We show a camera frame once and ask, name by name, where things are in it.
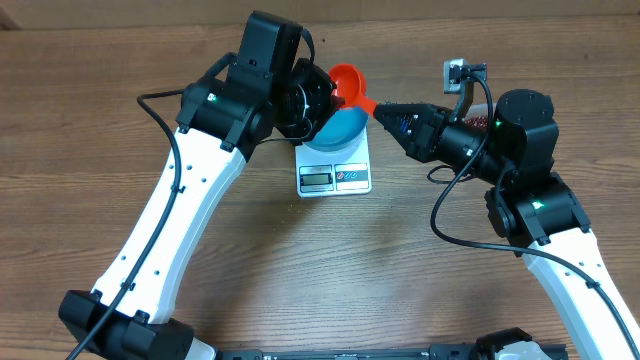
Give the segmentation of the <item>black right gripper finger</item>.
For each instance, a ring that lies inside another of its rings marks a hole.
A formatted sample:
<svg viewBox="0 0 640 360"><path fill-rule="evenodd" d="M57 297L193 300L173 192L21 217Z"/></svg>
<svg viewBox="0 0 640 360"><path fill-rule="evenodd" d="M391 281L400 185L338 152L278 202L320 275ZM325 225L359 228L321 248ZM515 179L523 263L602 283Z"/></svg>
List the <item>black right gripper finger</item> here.
<svg viewBox="0 0 640 360"><path fill-rule="evenodd" d="M378 104L374 110L374 117L377 120L391 120L403 116L413 117L417 115L419 118L445 118L445 109L429 103L387 103Z"/></svg>
<svg viewBox="0 0 640 360"><path fill-rule="evenodd" d="M417 133L421 120L417 114L379 115L376 120L391 134L408 157L415 160L420 159Z"/></svg>

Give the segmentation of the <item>red measuring scoop blue handle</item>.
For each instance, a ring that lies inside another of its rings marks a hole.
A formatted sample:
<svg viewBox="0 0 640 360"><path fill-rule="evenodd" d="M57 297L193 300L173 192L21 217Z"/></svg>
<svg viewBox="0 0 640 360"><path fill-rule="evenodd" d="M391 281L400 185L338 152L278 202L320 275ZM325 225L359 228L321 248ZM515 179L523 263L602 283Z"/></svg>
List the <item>red measuring scoop blue handle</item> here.
<svg viewBox="0 0 640 360"><path fill-rule="evenodd" d="M331 80L336 84L334 94L344 99L345 108L360 107L369 116L374 116L377 102L366 95L366 78L352 64L337 64L329 70Z"/></svg>

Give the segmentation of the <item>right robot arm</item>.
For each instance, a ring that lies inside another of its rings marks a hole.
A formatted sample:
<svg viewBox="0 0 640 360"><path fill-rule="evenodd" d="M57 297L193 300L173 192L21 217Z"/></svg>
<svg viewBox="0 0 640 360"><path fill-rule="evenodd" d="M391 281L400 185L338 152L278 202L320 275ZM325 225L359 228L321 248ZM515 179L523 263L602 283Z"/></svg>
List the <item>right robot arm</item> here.
<svg viewBox="0 0 640 360"><path fill-rule="evenodd" d="M485 249L522 258L543 286L580 355L636 359L639 326L608 274L591 221L554 172L559 128L549 96L529 89L504 93L485 130L432 104L380 104L375 119L422 163L438 161L454 183L490 184L489 221L505 244Z"/></svg>

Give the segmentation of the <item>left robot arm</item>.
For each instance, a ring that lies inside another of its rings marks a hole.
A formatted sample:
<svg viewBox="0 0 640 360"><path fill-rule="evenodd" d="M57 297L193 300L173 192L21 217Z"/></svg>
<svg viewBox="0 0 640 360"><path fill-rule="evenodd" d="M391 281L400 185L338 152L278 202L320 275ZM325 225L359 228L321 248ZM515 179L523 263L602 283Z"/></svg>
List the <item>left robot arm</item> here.
<svg viewBox="0 0 640 360"><path fill-rule="evenodd" d="M77 352L105 359L216 359L173 318L188 263L215 208L256 148L301 144L336 112L335 83L312 57L302 25L256 11L240 48L179 90L170 153L132 233L88 291L67 292L59 318Z"/></svg>

